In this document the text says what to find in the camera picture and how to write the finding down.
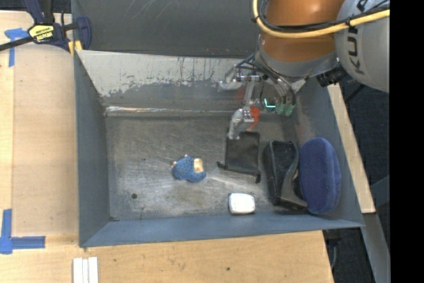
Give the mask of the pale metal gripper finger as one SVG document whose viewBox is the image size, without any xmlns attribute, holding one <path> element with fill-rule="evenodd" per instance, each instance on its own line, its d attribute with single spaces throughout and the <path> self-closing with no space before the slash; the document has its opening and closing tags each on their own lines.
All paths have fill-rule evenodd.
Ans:
<svg viewBox="0 0 424 283">
<path fill-rule="evenodd" d="M 239 139 L 240 134 L 248 130 L 254 123 L 254 117 L 250 108 L 241 108 L 236 110 L 230 120 L 227 131 L 228 139 Z"/>
<path fill-rule="evenodd" d="M 242 74 L 239 72 L 233 74 L 229 78 L 220 80 L 218 83 L 218 89 L 238 89 L 250 82 L 257 82 L 259 79 L 260 76 L 257 74 Z"/>
</svg>

